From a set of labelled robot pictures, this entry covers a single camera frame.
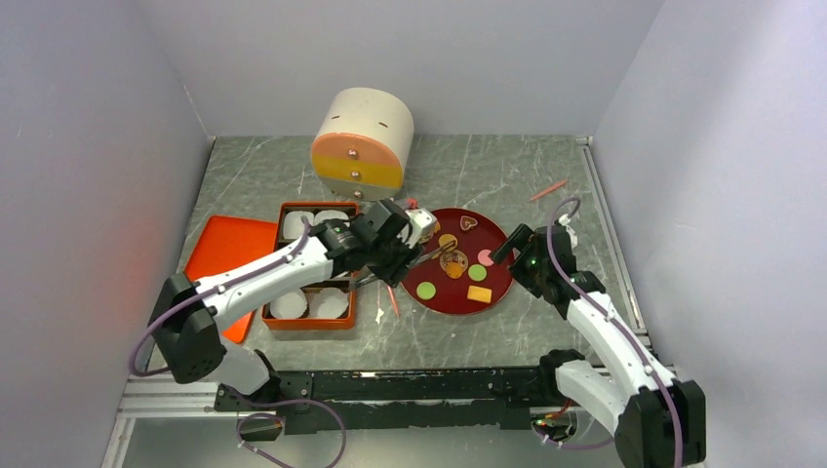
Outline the dark red round plate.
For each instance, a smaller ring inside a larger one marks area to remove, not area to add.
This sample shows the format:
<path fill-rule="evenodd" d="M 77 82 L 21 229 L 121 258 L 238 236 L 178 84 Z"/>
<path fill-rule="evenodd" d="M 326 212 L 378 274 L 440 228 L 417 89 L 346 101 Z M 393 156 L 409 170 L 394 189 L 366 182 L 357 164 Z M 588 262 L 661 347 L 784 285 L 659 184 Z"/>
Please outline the dark red round plate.
<path fill-rule="evenodd" d="M 488 276 L 483 282 L 473 282 L 467 276 L 467 269 L 472 264 L 480 264 L 477 254 L 480 250 L 495 250 L 507 238 L 505 232 L 493 221 L 482 214 L 462 208 L 442 208 L 433 212 L 440 223 L 440 231 L 425 244 L 427 252 L 439 249 L 438 239 L 443 234 L 453 234 L 458 241 L 455 250 L 439 253 L 411 270 L 402 287 L 421 305 L 439 313 L 462 316 L 485 311 L 500 302 L 512 286 L 513 278 L 509 271 L 515 260 L 510 254 L 501 264 L 486 267 Z M 469 232 L 462 232 L 459 228 L 459 219 L 462 215 L 471 215 L 478 219 L 479 224 Z M 448 262 L 462 263 L 466 270 L 461 278 L 453 280 L 445 272 Z M 416 296 L 416 286 L 421 282 L 431 282 L 437 288 L 437 293 L 431 300 L 423 301 Z M 469 286 L 489 288 L 493 292 L 490 304 L 479 303 L 467 299 Z"/>

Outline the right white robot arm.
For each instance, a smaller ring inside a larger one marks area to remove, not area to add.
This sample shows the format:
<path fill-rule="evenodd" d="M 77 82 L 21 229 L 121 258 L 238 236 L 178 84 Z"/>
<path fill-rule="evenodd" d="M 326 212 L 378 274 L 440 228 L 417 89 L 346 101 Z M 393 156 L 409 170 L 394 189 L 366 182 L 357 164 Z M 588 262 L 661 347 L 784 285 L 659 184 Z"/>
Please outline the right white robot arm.
<path fill-rule="evenodd" d="M 581 270 L 559 222 L 519 225 L 491 255 L 526 291 L 552 305 L 586 338 L 607 370 L 573 349 L 540 360 L 535 389 L 550 405 L 571 399 L 612 436 L 626 467 L 686 467 L 705 460 L 706 397 L 693 380 L 662 365 L 619 317 L 603 283 Z"/>

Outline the round orange waffle cookie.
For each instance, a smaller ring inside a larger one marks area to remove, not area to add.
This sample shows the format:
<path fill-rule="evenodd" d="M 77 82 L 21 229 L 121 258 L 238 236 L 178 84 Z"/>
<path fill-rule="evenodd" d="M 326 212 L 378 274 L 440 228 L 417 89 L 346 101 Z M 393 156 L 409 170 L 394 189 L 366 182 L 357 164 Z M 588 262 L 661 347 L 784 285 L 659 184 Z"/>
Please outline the round orange waffle cookie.
<path fill-rule="evenodd" d="M 458 241 L 453 234 L 443 234 L 439 237 L 438 244 L 440 251 L 447 253 L 456 249 Z"/>

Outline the orange chip cookie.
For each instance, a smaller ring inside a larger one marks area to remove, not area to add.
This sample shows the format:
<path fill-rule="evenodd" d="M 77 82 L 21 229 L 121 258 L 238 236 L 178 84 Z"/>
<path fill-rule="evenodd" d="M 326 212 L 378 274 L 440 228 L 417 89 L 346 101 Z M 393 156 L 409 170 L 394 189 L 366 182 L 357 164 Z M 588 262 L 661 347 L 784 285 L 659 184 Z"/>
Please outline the orange chip cookie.
<path fill-rule="evenodd" d="M 459 262 L 448 262 L 445 268 L 445 272 L 447 276 L 453 280 L 457 280 L 462 277 L 466 270 L 466 267 Z"/>

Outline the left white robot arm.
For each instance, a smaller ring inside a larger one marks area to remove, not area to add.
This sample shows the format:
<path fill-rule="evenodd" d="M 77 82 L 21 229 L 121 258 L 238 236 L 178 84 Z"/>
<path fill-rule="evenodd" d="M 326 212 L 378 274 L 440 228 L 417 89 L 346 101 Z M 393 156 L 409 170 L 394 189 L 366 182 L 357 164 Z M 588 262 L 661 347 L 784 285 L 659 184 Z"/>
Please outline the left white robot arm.
<path fill-rule="evenodd" d="M 374 203 L 348 220 L 304 222 L 286 247 L 228 272 L 189 279 L 168 278 L 147 328 L 178 384 L 213 381 L 234 388 L 253 409 L 271 407 L 278 374 L 267 359 L 224 337 L 241 316 L 285 293 L 368 270 L 374 280 L 397 286 L 423 256 L 423 238 L 435 215 L 403 209 L 390 200 Z"/>

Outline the pink round cookie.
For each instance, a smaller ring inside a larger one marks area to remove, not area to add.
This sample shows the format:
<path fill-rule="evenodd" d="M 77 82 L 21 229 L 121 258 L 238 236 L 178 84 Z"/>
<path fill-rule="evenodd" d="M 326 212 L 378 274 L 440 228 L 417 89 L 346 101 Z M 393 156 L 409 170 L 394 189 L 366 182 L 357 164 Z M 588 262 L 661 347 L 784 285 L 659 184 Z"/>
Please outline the pink round cookie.
<path fill-rule="evenodd" d="M 480 250 L 477 254 L 477 261 L 485 267 L 495 265 L 495 262 L 492 259 L 492 251 L 489 249 Z"/>

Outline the green round cookie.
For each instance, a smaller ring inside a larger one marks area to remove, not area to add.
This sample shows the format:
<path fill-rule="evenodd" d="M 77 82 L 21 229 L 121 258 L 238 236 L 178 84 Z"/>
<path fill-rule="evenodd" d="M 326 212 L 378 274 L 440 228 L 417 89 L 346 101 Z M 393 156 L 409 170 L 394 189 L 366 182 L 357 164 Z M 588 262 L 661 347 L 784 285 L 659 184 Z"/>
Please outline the green round cookie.
<path fill-rule="evenodd" d="M 435 297 L 437 288 L 431 282 L 421 282 L 416 286 L 415 293 L 416 296 L 423 301 L 431 300 Z"/>
<path fill-rule="evenodd" d="M 467 276 L 473 282 L 483 282 L 488 276 L 488 270 L 482 264 L 472 264 L 467 269 Z"/>

